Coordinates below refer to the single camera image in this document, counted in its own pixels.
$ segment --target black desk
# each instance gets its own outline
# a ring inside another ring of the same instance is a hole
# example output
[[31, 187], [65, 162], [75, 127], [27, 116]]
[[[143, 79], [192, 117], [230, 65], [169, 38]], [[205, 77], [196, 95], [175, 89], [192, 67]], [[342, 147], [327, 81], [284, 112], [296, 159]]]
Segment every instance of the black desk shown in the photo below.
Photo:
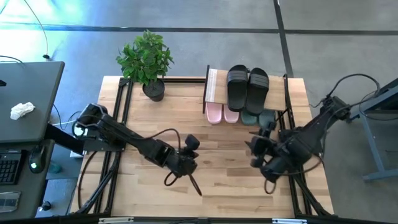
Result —
[[[31, 150], [44, 141], [48, 145], [45, 170], [30, 172], [26, 155], [17, 185], [0, 185], [0, 192], [20, 191], [18, 209], [0, 213], [0, 220], [33, 218], [44, 196], [45, 177], [55, 143], [82, 154], [83, 142], [48, 124], [62, 76], [63, 62], [0, 63], [0, 150]], [[31, 102], [35, 110], [14, 121], [11, 108]]]

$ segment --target gray floor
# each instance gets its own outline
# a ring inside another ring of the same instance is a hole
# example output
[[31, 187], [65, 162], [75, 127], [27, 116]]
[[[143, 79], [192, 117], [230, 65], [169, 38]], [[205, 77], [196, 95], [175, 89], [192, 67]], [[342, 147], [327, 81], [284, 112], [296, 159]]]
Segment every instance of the gray floor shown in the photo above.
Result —
[[[32, 7], [46, 24], [277, 28], [272, 0], [35, 2], [38, 2], [37, 5], [32, 3]], [[398, 16], [394, 9], [398, 5], [392, 0], [279, 2], [286, 29], [397, 30]], [[35, 22], [22, 1], [11, 1], [0, 15], [1, 21]], [[55, 101], [63, 121], [87, 103], [96, 102], [104, 75], [120, 75], [120, 66], [115, 61], [118, 48], [132, 41], [137, 34], [47, 32], [49, 54], [54, 60], [66, 63]], [[262, 67], [273, 75], [285, 73], [278, 34], [160, 34], [175, 59], [169, 75], [204, 76], [207, 64], [213, 68], [229, 69], [237, 63], [250, 68]], [[0, 29], [0, 36], [2, 55], [17, 57], [25, 62], [43, 61], [41, 55], [45, 53], [45, 42], [41, 31]], [[397, 78], [396, 35], [288, 35], [287, 45], [294, 76], [305, 79], [311, 103], [323, 98], [344, 75], [366, 73], [379, 80], [381, 85]], [[353, 78], [342, 83], [335, 93], [346, 102], [354, 103], [373, 89], [374, 85], [368, 80]], [[316, 110], [312, 112], [313, 115], [318, 113]], [[376, 166], [361, 123], [340, 122], [330, 129], [325, 160], [331, 199], [337, 215], [396, 222], [398, 178], [369, 183], [362, 181], [362, 175], [376, 171]], [[60, 190], [72, 193], [73, 187], [55, 181], [49, 184], [45, 197], [67, 208], [70, 194], [64, 197], [56, 195], [55, 192]]]

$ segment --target wooden table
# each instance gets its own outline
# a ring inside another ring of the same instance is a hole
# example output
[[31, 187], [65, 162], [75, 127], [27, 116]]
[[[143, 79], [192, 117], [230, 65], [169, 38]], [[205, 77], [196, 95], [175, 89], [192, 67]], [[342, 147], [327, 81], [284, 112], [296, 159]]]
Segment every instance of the wooden table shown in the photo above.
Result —
[[[107, 107], [112, 114], [120, 77], [104, 77], [98, 103]], [[250, 141], [249, 131], [258, 127], [240, 123], [209, 124], [202, 114], [202, 83], [167, 83], [165, 98], [153, 102], [142, 92], [139, 84], [134, 84], [129, 109], [127, 127], [142, 136], [150, 136], [166, 128], [176, 128], [182, 140], [188, 134], [200, 141], [196, 159], [198, 168], [193, 173], [203, 196], [199, 196], [188, 177], [178, 179], [171, 187], [163, 184], [167, 169], [161, 169], [146, 161], [137, 150], [129, 146], [122, 154], [116, 185], [112, 216], [149, 217], [293, 217], [292, 199], [288, 178], [277, 181], [274, 194], [264, 192], [264, 177], [259, 169], [250, 167], [249, 148], [244, 141]], [[300, 78], [289, 79], [296, 126], [311, 120], [304, 82]], [[121, 102], [119, 118], [124, 102]], [[175, 133], [165, 133], [159, 137], [177, 146]], [[83, 203], [97, 187], [104, 153], [99, 152], [88, 165], [83, 178], [81, 195]], [[305, 164], [310, 167], [316, 158]], [[328, 186], [322, 166], [306, 173], [307, 185], [319, 202], [333, 213]], [[300, 207], [303, 209], [302, 195], [298, 191]], [[71, 211], [77, 210], [77, 194]]]

